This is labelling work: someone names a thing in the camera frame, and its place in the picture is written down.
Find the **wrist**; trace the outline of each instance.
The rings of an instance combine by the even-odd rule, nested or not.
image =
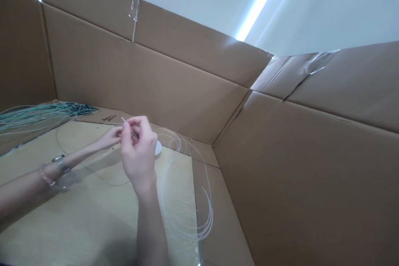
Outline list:
[[[131,183],[140,202],[148,202],[152,200],[154,196],[158,198],[157,177],[155,172],[152,176],[145,179],[133,178],[131,179]]]
[[[93,142],[82,149],[82,152],[88,156],[93,155],[98,151],[101,151],[101,148],[96,142]]]

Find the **bundle of cords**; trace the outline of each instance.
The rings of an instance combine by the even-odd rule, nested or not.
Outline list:
[[[46,129],[61,123],[67,118],[93,114],[98,110],[96,107],[74,102],[12,107],[0,113],[0,136]],[[20,131],[21,128],[26,126],[35,125],[53,118],[60,118],[61,120],[44,128]]]

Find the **thread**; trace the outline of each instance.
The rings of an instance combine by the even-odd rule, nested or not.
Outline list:
[[[0,136],[44,130],[63,122],[68,117],[89,115],[98,110],[96,107],[75,102],[53,102],[51,104],[12,107],[0,113],[0,133],[6,131],[5,133],[1,133]],[[26,126],[37,125],[54,118],[61,118],[61,120],[42,128],[20,131],[20,129]]]

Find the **cardboard floor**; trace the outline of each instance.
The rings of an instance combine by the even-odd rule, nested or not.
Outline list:
[[[108,130],[108,125],[68,122],[0,157],[0,184],[74,152]],[[162,147],[155,161],[158,195],[164,186],[164,222],[171,265],[198,265],[198,242],[183,239],[177,227],[196,227],[192,159]],[[0,226],[0,261],[11,265],[126,265],[135,258],[138,200],[123,171],[120,146],[78,165],[62,185]]]

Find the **left hand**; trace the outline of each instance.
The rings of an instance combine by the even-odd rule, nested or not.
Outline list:
[[[94,141],[91,145],[95,148],[96,151],[108,149],[116,143],[121,142],[121,133],[121,126],[112,127],[99,139]]]

